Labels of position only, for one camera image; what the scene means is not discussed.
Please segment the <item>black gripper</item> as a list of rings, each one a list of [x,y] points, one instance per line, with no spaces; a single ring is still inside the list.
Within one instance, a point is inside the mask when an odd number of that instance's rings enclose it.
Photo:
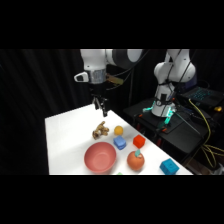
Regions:
[[[97,97],[93,97],[92,103],[95,105],[95,109],[101,109],[103,111],[103,117],[107,116],[108,108],[109,108],[109,101],[108,99],[105,99],[106,97],[106,83],[100,83],[100,84],[90,84],[90,93],[93,96],[102,97],[102,102],[100,105],[100,102]]]

